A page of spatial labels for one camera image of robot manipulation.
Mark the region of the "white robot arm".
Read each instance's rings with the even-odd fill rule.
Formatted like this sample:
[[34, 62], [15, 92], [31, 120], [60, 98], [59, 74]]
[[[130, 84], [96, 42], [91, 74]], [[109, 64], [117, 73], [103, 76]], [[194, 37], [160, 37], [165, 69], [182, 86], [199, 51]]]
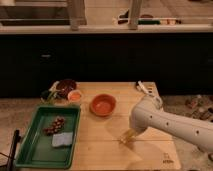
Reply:
[[165, 112], [159, 96], [144, 96], [133, 107], [129, 125], [139, 134], [152, 127], [213, 153], [213, 123]]

